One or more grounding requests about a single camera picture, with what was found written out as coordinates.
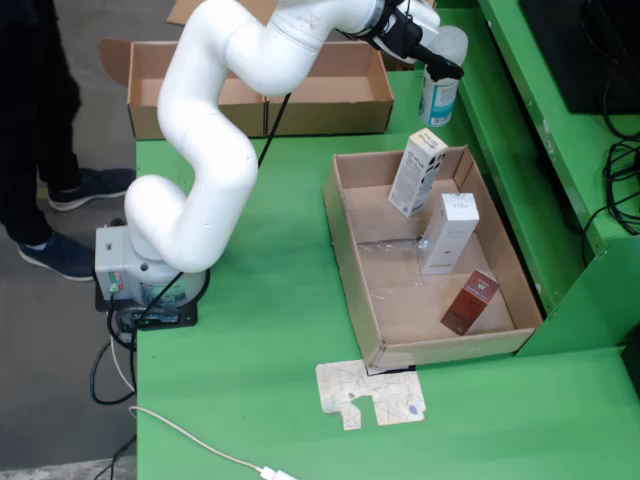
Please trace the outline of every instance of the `black cable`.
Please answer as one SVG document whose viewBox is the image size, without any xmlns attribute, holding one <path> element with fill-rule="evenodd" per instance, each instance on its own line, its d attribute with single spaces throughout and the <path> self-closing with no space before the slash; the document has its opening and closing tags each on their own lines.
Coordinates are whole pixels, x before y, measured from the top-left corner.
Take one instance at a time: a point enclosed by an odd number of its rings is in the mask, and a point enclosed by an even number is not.
<svg viewBox="0 0 640 480">
<path fill-rule="evenodd" d="M 631 194 L 631 195 L 629 195 L 627 197 L 624 197 L 622 200 L 618 200 L 617 202 L 615 202 L 614 205 L 620 205 L 621 203 L 627 202 L 627 201 L 631 200 L 632 198 L 635 198 L 635 197 L 638 197 L 638 196 L 640 196 L 640 191 L 637 191 L 636 193 L 633 193 L 633 194 Z M 586 243 L 586 239 L 587 239 L 587 232 L 589 230 L 589 227 L 593 223 L 593 221 L 598 216 L 598 214 L 600 212 L 605 211 L 607 208 L 610 208 L 610 207 L 608 205 L 605 205 L 604 207 L 601 207 L 598 210 L 596 210 L 595 213 L 593 215 L 591 215 L 591 218 L 589 219 L 589 221 L 587 222 L 587 224 L 584 227 L 584 235 L 582 237 L 582 260 L 584 262 L 584 266 L 585 267 L 588 265 L 587 258 L 586 258 L 586 252 L 585 252 L 585 243 Z"/>
<path fill-rule="evenodd" d="M 145 311 L 142 312 L 142 315 L 140 316 L 138 321 L 134 322 L 132 325 L 133 332 L 131 333 L 131 349 L 129 349 L 129 369 L 131 371 L 131 385 L 133 386 L 134 392 L 138 391 L 138 385 L 136 383 L 136 367 L 135 367 L 135 358 L 134 358 L 135 350 L 137 350 L 136 336 L 138 335 L 138 327 L 140 325 L 144 325 L 144 319 L 149 314 L 151 309 L 155 306 L 156 303 L 158 303 L 158 301 L 164 296 L 164 294 L 167 293 L 169 289 L 173 287 L 178 280 L 180 280 L 180 277 L 182 277 L 182 275 L 184 275 L 183 272 L 180 272 L 178 275 L 176 275 L 174 279 L 171 280 L 169 284 L 162 289 L 162 291 L 156 296 L 156 298 L 154 298 L 151 301 L 151 303 L 149 304 L 149 306 L 147 306 Z"/>
<path fill-rule="evenodd" d="M 614 195 L 615 182 L 621 182 L 633 177 L 640 178 L 640 131 L 634 134 L 623 133 L 618 128 L 616 128 L 611 120 L 609 109 L 607 108 L 607 102 L 611 86 L 616 81 L 619 75 L 619 64 L 618 61 L 612 55 L 609 55 L 609 53 L 607 53 L 604 48 L 598 45 L 594 38 L 589 34 L 589 30 L 584 22 L 586 18 L 586 12 L 587 1 L 583 3 L 581 10 L 580 25 L 582 27 L 582 31 L 584 32 L 587 40 L 594 48 L 594 50 L 615 68 L 614 74 L 611 77 L 611 80 L 609 80 L 609 82 L 607 83 L 607 86 L 605 87 L 604 93 L 602 95 L 602 117 L 605 124 L 607 125 L 607 128 L 613 135 L 620 138 L 620 141 L 614 143 L 609 148 L 605 166 L 602 169 L 605 190 L 605 206 L 599 208 L 593 213 L 593 215 L 591 215 L 583 230 L 581 249 L 582 260 L 585 267 L 587 266 L 587 256 L 585 248 L 585 244 L 587 243 L 587 232 L 589 231 L 589 227 L 591 227 L 599 213 L 606 210 L 609 216 L 616 220 L 629 234 L 640 234 L 640 230 L 636 228 L 640 227 L 640 215 L 626 213 L 618 208 L 619 205 L 640 196 L 640 191 L 628 195 L 621 200 L 616 200 Z M 631 162 L 626 164 L 623 163 L 620 168 L 616 169 L 618 164 L 622 160 L 627 159 L 629 156 L 633 157 Z"/>
<path fill-rule="evenodd" d="M 96 374 L 98 372 L 98 366 L 100 365 L 100 361 L 102 360 L 104 353 L 107 351 L 110 345 L 111 345 L 111 341 L 108 341 L 102 346 L 102 348 L 98 352 L 98 356 L 93 362 L 93 367 L 91 368 L 91 374 L 89 375 L 89 393 L 91 394 L 91 399 L 94 402 L 96 402 L 98 405 L 105 405 L 105 406 L 120 405 L 121 403 L 124 403 L 127 400 L 129 400 L 134 395 L 134 393 L 131 392 L 118 400 L 101 400 L 96 395 L 95 382 L 96 382 Z"/>
<path fill-rule="evenodd" d="M 632 134 L 623 133 L 616 128 L 616 126 L 611 121 L 611 117 L 609 116 L 609 111 L 607 109 L 607 98 L 609 97 L 609 90 L 611 89 L 611 85 L 613 85 L 613 82 L 615 82 L 618 78 L 618 73 L 618 70 L 616 70 L 615 74 L 613 75 L 611 80 L 609 80 L 609 83 L 607 83 L 607 86 L 604 89 L 604 95 L 602 97 L 602 115 L 604 117 L 605 123 L 607 124 L 607 127 L 609 127 L 611 133 L 613 133 L 616 137 L 619 137 L 622 140 L 640 140 L 640 131 Z"/>
<path fill-rule="evenodd" d="M 287 108 L 287 103 L 289 103 L 289 98 L 291 98 L 291 94 L 287 93 L 284 97 L 282 105 L 280 105 L 280 111 L 278 112 L 278 116 L 276 117 L 276 121 L 273 124 L 273 128 L 271 129 L 271 133 L 269 134 L 269 138 L 267 139 L 267 143 L 262 149 L 262 153 L 260 154 L 260 159 L 258 160 L 258 168 L 262 165 L 264 161 L 264 157 L 266 157 L 267 152 L 269 151 L 269 147 L 271 146 L 271 142 L 273 141 L 273 137 L 276 135 L 276 130 L 278 130 L 278 125 L 280 125 L 280 120 L 282 120 L 282 115 L 284 114 L 285 108 Z"/>
<path fill-rule="evenodd" d="M 107 465 L 100 473 L 98 473 L 98 475 L 96 475 L 93 480 L 99 480 L 99 478 L 102 475 L 104 475 L 108 470 L 111 470 L 111 473 L 110 473 L 109 477 L 110 477 L 110 480 L 113 480 L 113 475 L 114 475 L 114 472 L 115 472 L 116 463 L 118 462 L 118 460 L 120 460 L 120 457 L 122 457 L 125 453 L 127 453 L 127 450 L 129 450 L 129 448 L 131 448 L 131 445 L 134 444 L 134 442 L 137 440 L 137 438 L 138 438 L 138 436 L 134 435 L 131 440 L 129 440 L 127 443 L 125 443 L 122 447 L 120 447 L 118 449 L 118 451 L 113 455 L 113 458 L 111 459 L 111 463 L 109 465 Z"/>
<path fill-rule="evenodd" d="M 133 350 L 134 352 L 136 351 L 136 347 L 135 345 L 131 344 L 131 343 L 125 343 L 120 339 L 120 335 L 118 335 L 115 330 L 113 329 L 113 313 L 114 313 L 114 309 L 111 308 L 109 310 L 109 313 L 107 314 L 107 330 L 109 330 L 109 335 L 111 335 L 111 338 L 113 338 L 113 340 L 120 345 L 122 348 L 126 349 L 126 350 Z M 120 329 L 120 331 L 122 331 L 122 326 L 118 325 L 118 328 Z"/>
</svg>

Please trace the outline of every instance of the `cardboard piece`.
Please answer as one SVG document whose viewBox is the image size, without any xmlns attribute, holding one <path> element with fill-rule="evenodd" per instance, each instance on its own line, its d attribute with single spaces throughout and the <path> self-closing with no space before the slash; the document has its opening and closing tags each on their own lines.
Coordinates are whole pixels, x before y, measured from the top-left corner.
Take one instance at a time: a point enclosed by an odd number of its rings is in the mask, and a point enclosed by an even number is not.
<svg viewBox="0 0 640 480">
<path fill-rule="evenodd" d="M 269 97 L 270 132 L 284 97 Z M 277 135 L 381 133 L 394 96 L 380 53 L 365 42 L 331 42 L 292 93 Z"/>
<path fill-rule="evenodd" d="M 127 104 L 139 140 L 164 138 L 158 125 L 158 96 L 177 42 L 128 42 L 105 38 L 98 43 L 105 71 L 128 87 Z M 249 137 L 264 136 L 266 102 L 233 74 L 224 84 L 220 111 Z"/>
<path fill-rule="evenodd" d="M 400 369 L 517 351 L 542 324 L 533 293 L 467 148 L 452 148 L 419 214 L 388 201 L 402 151 L 336 155 L 325 204 L 351 321 L 368 368 Z M 420 273 L 416 245 L 440 193 L 472 193 L 480 213 L 454 270 Z M 474 270 L 500 291 L 464 337 L 440 320 Z"/>
<path fill-rule="evenodd" d="M 271 14 L 276 9 L 280 0 L 236 0 L 244 8 L 249 10 L 264 25 L 269 22 Z M 184 25 L 189 20 L 193 11 L 204 0 L 176 0 L 167 22 Z"/>
</svg>

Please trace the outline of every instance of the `white bottle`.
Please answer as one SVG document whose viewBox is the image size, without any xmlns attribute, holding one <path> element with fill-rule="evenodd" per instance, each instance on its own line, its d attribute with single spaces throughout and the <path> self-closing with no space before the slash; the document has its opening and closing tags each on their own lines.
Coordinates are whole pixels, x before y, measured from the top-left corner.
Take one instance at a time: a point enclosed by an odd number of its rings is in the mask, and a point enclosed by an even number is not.
<svg viewBox="0 0 640 480">
<path fill-rule="evenodd" d="M 429 50 L 443 56 L 460 66 L 467 58 L 469 39 L 467 34 L 457 27 L 440 27 L 440 33 L 429 44 Z M 420 99 L 420 118 L 430 127 L 446 125 L 453 115 L 459 80 L 443 78 L 434 82 L 424 69 L 422 98 Z"/>
</svg>

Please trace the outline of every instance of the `paper sheet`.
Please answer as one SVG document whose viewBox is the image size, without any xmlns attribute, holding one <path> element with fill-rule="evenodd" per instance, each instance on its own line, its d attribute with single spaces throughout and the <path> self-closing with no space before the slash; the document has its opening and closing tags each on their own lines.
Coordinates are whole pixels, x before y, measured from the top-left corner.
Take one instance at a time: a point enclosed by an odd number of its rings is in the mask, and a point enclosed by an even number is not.
<svg viewBox="0 0 640 480">
<path fill-rule="evenodd" d="M 316 367 L 322 411 L 340 413 L 345 430 L 362 426 L 360 410 L 351 402 L 370 396 L 378 425 L 420 422 L 427 406 L 416 372 L 369 377 L 362 360 L 327 363 Z"/>
</svg>

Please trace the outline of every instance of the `small white box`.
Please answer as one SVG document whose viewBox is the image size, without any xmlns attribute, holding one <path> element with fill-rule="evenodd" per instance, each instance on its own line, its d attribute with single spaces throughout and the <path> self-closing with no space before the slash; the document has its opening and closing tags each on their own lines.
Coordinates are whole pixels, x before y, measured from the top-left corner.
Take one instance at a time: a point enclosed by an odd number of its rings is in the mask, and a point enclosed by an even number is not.
<svg viewBox="0 0 640 480">
<path fill-rule="evenodd" d="M 418 245 L 420 271 L 451 273 L 479 220 L 473 194 L 443 194 Z"/>
<path fill-rule="evenodd" d="M 427 204 L 429 191 L 449 147 L 424 128 L 409 137 L 389 202 L 409 218 Z"/>
</svg>

